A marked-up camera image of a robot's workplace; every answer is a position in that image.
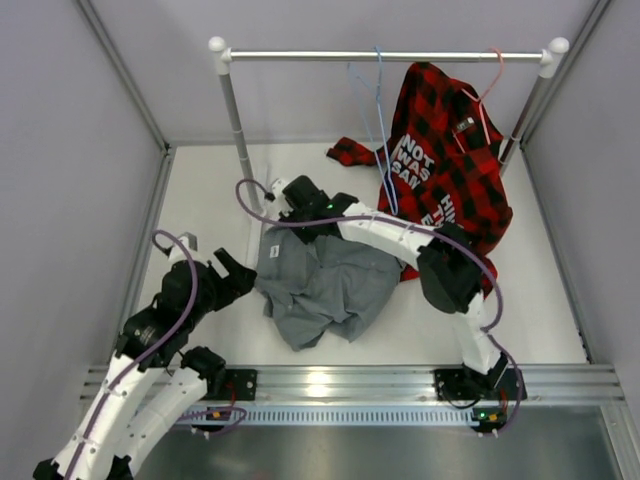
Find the grey button-up shirt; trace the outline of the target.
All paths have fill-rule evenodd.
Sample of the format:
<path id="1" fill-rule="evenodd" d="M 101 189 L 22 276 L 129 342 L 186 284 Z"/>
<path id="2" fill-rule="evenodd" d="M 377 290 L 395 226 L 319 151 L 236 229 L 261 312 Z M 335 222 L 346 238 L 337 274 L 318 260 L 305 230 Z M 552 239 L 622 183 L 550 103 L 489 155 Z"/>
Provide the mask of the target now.
<path id="1" fill-rule="evenodd" d="M 368 245 L 334 236 L 303 243 L 273 227 L 261 237 L 255 281 L 264 315 L 294 351 L 316 347 L 330 332 L 350 343 L 378 318 L 404 264 Z"/>

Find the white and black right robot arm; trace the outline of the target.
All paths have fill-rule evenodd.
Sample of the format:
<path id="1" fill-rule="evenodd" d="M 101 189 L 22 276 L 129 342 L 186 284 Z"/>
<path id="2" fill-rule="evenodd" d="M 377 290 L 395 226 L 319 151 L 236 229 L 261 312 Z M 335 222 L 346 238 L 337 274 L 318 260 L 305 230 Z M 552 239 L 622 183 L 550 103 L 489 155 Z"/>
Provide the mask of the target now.
<path id="1" fill-rule="evenodd" d="M 465 231 L 454 223 L 425 227 L 375 210 L 357 197 L 332 197 L 301 175 L 271 185 L 279 219 L 294 225 L 305 242 L 337 236 L 387 253 L 419 274 L 422 293 L 436 310 L 455 317 L 462 367 L 443 378 L 440 396 L 487 399 L 502 384 L 508 359 L 490 340 L 483 281 L 490 271 L 471 251 Z"/>

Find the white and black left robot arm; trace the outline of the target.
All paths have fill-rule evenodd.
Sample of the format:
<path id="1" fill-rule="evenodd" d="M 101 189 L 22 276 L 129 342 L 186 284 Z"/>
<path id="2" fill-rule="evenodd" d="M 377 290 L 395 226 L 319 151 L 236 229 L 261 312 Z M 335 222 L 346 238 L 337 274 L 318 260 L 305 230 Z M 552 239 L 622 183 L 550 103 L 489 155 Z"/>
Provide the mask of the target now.
<path id="1" fill-rule="evenodd" d="M 257 274 L 225 249 L 220 275 L 182 237 L 163 251 L 169 269 L 151 303 L 124 324 L 98 393 L 77 430 L 36 479 L 132 479 L 195 402 L 226 386 L 226 362 L 207 347 L 186 347 L 209 313 L 248 294 Z"/>

